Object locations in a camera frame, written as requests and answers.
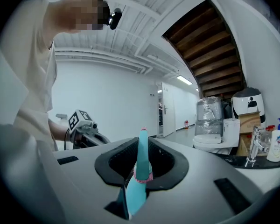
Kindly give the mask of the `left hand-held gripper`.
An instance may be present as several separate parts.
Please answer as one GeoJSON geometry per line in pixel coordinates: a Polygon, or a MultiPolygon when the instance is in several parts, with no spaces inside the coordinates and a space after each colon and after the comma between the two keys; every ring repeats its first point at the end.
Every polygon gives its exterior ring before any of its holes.
{"type": "Polygon", "coordinates": [[[90,115],[79,109],[76,109],[71,117],[68,119],[69,134],[72,136],[75,131],[82,129],[85,138],[85,145],[87,147],[101,146],[110,143],[109,139],[104,135],[98,133],[98,125],[93,121],[90,115]]]}

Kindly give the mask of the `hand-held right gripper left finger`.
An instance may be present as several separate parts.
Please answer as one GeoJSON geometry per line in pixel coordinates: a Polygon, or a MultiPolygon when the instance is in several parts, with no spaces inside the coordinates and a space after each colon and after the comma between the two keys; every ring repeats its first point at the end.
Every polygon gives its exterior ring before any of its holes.
{"type": "Polygon", "coordinates": [[[88,224],[133,224],[125,202],[125,179],[136,163],[138,138],[101,146],[54,152],[77,194],[72,198],[85,209],[88,224]]]}

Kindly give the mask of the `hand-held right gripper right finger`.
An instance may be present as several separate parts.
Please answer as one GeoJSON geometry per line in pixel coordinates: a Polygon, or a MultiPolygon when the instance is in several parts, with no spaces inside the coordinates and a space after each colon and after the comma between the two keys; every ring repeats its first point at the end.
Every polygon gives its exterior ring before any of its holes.
{"type": "Polygon", "coordinates": [[[149,139],[154,178],[140,224],[263,224],[276,188],[264,192],[220,157],[149,139]]]}

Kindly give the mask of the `teal spray bottle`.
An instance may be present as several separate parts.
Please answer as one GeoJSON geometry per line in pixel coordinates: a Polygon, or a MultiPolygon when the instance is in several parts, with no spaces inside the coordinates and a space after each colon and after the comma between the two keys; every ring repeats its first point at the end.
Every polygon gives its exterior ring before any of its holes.
{"type": "Polygon", "coordinates": [[[140,130],[137,161],[126,188],[126,204],[129,215],[134,216],[145,203],[146,185],[153,180],[152,166],[148,155],[148,131],[144,127],[140,130]]]}

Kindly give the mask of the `person's left forearm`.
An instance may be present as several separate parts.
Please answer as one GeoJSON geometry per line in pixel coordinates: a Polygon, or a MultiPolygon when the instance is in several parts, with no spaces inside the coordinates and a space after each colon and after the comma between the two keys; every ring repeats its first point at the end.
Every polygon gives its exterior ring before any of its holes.
{"type": "Polygon", "coordinates": [[[54,140],[57,141],[70,141],[70,134],[68,128],[48,120],[49,129],[54,140]]]}

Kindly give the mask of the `white soap pump bottle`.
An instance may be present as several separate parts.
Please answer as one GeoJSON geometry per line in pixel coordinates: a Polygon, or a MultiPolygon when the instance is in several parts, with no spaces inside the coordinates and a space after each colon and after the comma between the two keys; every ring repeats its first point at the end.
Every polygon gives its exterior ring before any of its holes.
{"type": "Polygon", "coordinates": [[[280,118],[277,129],[272,131],[271,144],[266,159],[270,162],[280,161],[280,118]]]}

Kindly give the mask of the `person's left hand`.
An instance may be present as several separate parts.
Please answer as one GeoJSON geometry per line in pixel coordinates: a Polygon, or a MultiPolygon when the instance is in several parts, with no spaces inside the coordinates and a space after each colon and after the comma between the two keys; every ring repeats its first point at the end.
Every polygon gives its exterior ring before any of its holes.
{"type": "Polygon", "coordinates": [[[83,135],[78,133],[76,134],[75,138],[74,138],[74,145],[77,147],[84,147],[84,142],[83,142],[83,135]]]}

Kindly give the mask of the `black marble table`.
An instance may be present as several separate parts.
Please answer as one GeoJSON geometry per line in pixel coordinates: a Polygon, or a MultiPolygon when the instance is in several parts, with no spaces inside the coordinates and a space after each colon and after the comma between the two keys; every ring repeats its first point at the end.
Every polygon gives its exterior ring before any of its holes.
{"type": "Polygon", "coordinates": [[[245,156],[214,154],[232,165],[234,168],[240,169],[273,169],[280,168],[279,162],[271,162],[266,159],[266,156],[257,156],[255,162],[248,162],[245,156]]]}

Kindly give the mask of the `white toilet with sticker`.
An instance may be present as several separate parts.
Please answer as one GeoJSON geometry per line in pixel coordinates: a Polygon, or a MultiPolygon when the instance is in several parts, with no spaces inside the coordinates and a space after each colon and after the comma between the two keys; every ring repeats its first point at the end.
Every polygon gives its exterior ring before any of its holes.
{"type": "Polygon", "coordinates": [[[233,148],[238,147],[239,133],[239,119],[198,121],[195,125],[193,147],[210,153],[229,155],[233,148]]]}

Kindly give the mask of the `chrome faucet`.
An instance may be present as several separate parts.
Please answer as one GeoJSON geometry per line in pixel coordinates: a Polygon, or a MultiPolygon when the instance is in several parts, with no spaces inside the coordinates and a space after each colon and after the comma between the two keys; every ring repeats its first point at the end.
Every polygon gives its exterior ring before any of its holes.
{"type": "Polygon", "coordinates": [[[263,127],[254,127],[252,132],[252,139],[250,144],[250,151],[246,158],[245,166],[253,166],[256,162],[256,157],[259,152],[267,154],[270,146],[265,143],[265,128],[263,127]]]}

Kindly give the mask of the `printed cardboard box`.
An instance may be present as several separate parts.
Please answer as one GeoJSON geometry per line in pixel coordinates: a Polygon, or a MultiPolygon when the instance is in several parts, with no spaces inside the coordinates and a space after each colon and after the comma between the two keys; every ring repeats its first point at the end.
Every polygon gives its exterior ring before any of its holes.
{"type": "Polygon", "coordinates": [[[261,126],[259,112],[241,114],[238,119],[240,120],[240,134],[252,133],[255,126],[261,126]]]}

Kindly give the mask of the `white door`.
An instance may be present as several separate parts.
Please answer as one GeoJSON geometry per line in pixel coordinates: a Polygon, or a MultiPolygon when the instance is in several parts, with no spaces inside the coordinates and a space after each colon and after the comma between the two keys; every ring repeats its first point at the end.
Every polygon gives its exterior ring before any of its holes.
{"type": "Polygon", "coordinates": [[[175,107],[172,87],[162,83],[163,100],[163,136],[166,137],[176,131],[175,128],[175,107]]]}

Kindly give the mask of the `white dome-topped device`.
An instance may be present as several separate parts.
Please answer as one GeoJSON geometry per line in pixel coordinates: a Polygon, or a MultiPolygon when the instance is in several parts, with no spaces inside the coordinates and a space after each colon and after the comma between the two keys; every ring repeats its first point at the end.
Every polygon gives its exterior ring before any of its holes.
{"type": "Polygon", "coordinates": [[[261,125],[266,124],[266,116],[262,94],[259,89],[247,87],[239,91],[231,98],[232,117],[238,118],[239,115],[259,112],[261,125]]]}

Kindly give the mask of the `person's beige shirt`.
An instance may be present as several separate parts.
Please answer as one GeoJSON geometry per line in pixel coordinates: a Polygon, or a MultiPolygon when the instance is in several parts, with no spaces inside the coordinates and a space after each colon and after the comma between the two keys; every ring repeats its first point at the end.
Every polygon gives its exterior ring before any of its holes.
{"type": "Polygon", "coordinates": [[[48,4],[48,0],[23,0],[3,29],[0,48],[14,74],[28,90],[14,126],[56,151],[48,115],[57,76],[55,48],[45,44],[42,30],[48,4]]]}

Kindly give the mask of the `wooden staircase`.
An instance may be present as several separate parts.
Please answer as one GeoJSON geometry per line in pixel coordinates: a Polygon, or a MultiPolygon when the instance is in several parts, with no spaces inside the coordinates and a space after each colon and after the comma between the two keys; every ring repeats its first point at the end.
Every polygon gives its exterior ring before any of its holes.
{"type": "Polygon", "coordinates": [[[188,11],[163,37],[185,62],[201,97],[229,100],[246,87],[233,34],[211,0],[188,11]]]}

